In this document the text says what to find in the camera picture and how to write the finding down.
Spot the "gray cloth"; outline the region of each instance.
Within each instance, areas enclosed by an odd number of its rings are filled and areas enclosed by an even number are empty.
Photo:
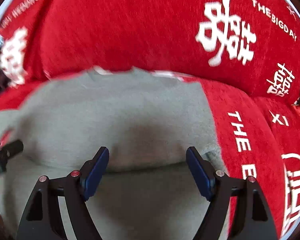
[[[0,211],[14,234],[37,179],[67,175],[100,146],[109,148],[112,171],[179,163],[189,146],[226,171],[201,85],[139,69],[108,76],[89,71],[49,82],[20,110],[0,112],[0,135],[7,129],[14,129],[11,139],[25,144],[0,176]],[[60,203],[73,240],[64,200]],[[108,173],[87,202],[104,240],[192,239],[208,205],[184,163]],[[226,239],[228,221],[220,239]]]
[[[131,170],[182,162],[185,150],[195,146],[224,168],[201,85],[136,68],[49,82],[19,111],[1,112],[1,120],[37,164],[80,167],[106,146],[110,170]],[[0,132],[5,129],[0,125]]]

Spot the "screw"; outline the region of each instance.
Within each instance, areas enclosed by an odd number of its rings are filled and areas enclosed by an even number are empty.
[[[41,176],[40,178],[39,178],[39,181],[40,182],[45,182],[47,180],[47,177],[46,176]]]
[[[248,176],[248,181],[250,181],[250,182],[255,182],[256,181],[256,178],[255,177],[253,177],[253,176]]]
[[[80,171],[72,171],[70,174],[72,177],[78,177],[80,175]]]
[[[223,177],[225,175],[225,173],[221,170],[217,170],[216,175],[219,176],[219,177]]]

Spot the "gray fabric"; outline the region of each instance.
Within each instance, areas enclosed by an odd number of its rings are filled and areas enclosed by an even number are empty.
[[[0,119],[14,118],[8,122],[14,128],[11,139],[21,139],[24,154],[38,164],[80,167],[106,146],[110,170],[131,170],[182,162],[185,150],[195,146],[201,155],[210,154],[216,168],[225,169],[199,83],[136,68],[107,76],[92,70],[49,82],[18,114],[9,114]]]
[[[8,172],[0,176],[0,211],[14,235],[37,179],[43,174],[63,177],[70,171],[36,165],[23,155],[8,163]],[[59,202],[67,237],[75,240],[64,198]],[[87,202],[103,240],[193,239],[208,205],[185,164],[105,174]],[[228,221],[220,239],[227,238]]]

